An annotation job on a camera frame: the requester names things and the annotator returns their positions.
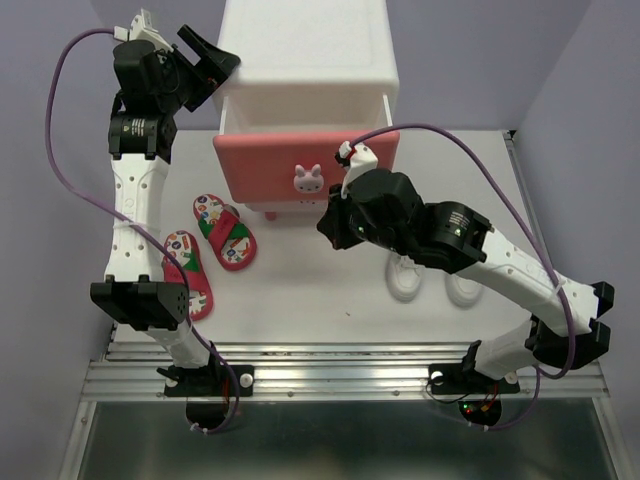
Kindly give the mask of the pink drawer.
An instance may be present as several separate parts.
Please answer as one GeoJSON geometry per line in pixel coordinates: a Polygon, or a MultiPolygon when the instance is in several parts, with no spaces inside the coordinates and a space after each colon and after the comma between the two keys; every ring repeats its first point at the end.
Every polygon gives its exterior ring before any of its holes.
{"type": "Polygon", "coordinates": [[[219,134],[213,139],[232,199],[259,211],[325,201],[345,170],[335,153],[361,131],[219,134]]]}

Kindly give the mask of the aluminium rail frame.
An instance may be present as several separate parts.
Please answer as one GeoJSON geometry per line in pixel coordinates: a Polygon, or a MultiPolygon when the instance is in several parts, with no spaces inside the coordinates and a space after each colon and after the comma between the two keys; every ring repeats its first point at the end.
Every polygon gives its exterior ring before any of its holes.
{"type": "Polygon", "coordinates": [[[164,395],[157,373],[168,355],[116,327],[88,367],[62,478],[637,477],[599,364],[542,383],[521,370],[504,416],[540,399],[503,432],[477,432],[450,398],[426,394],[432,364],[457,362],[470,342],[520,325],[523,309],[491,291],[461,308],[440,272],[427,274],[414,302],[395,301],[384,251],[332,250],[315,229],[322,209],[307,195],[273,220],[262,205],[239,211],[257,259],[228,273],[204,254],[216,306],[198,325],[230,363],[255,368],[254,394],[232,431],[192,433],[184,401],[164,395]]]}

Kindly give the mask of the red patterned slipper near cabinet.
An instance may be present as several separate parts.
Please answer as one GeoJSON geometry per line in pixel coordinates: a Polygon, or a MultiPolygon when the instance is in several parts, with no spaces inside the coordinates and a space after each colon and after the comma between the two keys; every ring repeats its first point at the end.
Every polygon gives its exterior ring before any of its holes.
{"type": "Polygon", "coordinates": [[[206,193],[194,200],[193,213],[202,236],[225,270],[239,271],[251,265],[258,252],[257,241],[234,206],[206,193]]]}

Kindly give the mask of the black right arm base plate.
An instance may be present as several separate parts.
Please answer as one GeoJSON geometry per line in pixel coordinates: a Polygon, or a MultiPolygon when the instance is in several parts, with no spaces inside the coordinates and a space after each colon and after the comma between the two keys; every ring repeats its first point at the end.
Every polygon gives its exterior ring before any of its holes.
{"type": "Polygon", "coordinates": [[[435,363],[428,367],[428,383],[435,395],[516,394],[518,382],[494,380],[473,370],[464,371],[461,364],[435,363]]]}

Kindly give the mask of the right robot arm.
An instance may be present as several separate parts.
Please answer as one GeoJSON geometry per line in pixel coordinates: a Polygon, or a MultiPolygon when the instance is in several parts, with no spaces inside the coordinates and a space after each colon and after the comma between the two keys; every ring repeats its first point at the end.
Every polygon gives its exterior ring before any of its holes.
{"type": "Polygon", "coordinates": [[[317,229],[336,250],[369,242],[473,281],[529,312],[513,330],[471,344],[451,378],[472,390],[535,363],[577,370],[609,350],[611,330],[600,318],[614,303],[610,284],[546,271],[466,205],[424,202],[403,173],[374,169],[347,187],[331,186],[317,229]]]}

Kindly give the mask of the white shoe cabinet body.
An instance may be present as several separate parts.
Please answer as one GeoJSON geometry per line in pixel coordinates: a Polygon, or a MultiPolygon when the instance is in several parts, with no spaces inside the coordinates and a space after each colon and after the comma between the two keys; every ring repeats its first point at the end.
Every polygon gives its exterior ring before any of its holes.
{"type": "Polygon", "coordinates": [[[218,45],[241,59],[214,96],[222,134],[392,122],[399,76],[383,1],[229,1],[218,45]]]}

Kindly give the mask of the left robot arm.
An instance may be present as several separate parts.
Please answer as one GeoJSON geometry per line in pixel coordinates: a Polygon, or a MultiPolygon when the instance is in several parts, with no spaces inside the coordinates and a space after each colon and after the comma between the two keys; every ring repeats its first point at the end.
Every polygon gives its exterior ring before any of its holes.
{"type": "Polygon", "coordinates": [[[108,130],[115,204],[111,253],[92,301],[119,324],[153,338],[199,393],[215,392],[223,371],[194,333],[188,290],[164,279],[161,200],[177,133],[175,114],[198,109],[239,66],[237,55],[212,45],[188,25],[178,36],[198,56],[191,63],[175,45],[130,32],[113,50],[119,90],[108,130]]]}

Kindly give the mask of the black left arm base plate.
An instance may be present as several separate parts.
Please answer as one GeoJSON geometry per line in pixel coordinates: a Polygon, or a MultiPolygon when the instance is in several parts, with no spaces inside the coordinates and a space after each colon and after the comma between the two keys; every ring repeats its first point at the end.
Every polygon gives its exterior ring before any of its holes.
{"type": "MultiPolygon", "coordinates": [[[[232,365],[239,382],[240,398],[253,395],[255,368],[253,365],[232,365]]],[[[179,368],[174,365],[158,367],[156,372],[165,381],[164,395],[169,398],[235,396],[232,379],[224,366],[215,363],[197,369],[179,368]]]]}

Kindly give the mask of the red patterned slipper near arm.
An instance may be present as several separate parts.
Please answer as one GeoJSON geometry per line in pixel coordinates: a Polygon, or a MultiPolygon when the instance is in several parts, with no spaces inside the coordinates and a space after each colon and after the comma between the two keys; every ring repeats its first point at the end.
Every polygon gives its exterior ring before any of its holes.
{"type": "Polygon", "coordinates": [[[195,237],[185,230],[175,231],[167,236],[164,248],[169,253],[162,261],[164,280],[170,283],[184,282],[181,270],[171,261],[173,258],[186,274],[190,318],[193,321],[204,319],[213,311],[215,301],[195,237]]]}

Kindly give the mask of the white sneaker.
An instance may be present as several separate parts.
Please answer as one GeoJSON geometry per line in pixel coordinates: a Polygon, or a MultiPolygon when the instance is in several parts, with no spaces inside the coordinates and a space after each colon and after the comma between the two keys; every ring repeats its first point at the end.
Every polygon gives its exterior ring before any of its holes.
{"type": "Polygon", "coordinates": [[[479,283],[457,275],[445,277],[445,290],[449,300],[456,306],[469,309],[481,299],[484,287],[479,283]]]}
{"type": "Polygon", "coordinates": [[[407,256],[392,252],[387,260],[385,281],[391,296],[402,303],[413,301],[422,286],[423,269],[407,256]]]}

